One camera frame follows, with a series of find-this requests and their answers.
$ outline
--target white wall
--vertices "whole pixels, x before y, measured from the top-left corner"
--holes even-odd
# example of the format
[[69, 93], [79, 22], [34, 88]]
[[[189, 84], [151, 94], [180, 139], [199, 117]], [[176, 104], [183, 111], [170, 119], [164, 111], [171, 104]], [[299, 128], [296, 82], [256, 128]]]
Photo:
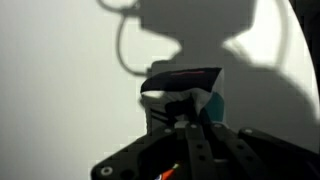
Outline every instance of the white wall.
[[[94, 0], [0, 1], [0, 179], [89, 179], [96, 162], [145, 133], [144, 79], [115, 55], [119, 20]], [[131, 68], [179, 49], [138, 22], [123, 37]]]

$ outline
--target black metal bracket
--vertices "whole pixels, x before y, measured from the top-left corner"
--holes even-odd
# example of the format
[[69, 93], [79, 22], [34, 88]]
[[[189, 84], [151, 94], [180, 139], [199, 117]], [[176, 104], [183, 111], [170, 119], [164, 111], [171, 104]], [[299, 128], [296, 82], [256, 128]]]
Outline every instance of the black metal bracket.
[[164, 126], [97, 164], [92, 180], [154, 180], [181, 163], [171, 179], [320, 180], [317, 154], [252, 128], [223, 124]]

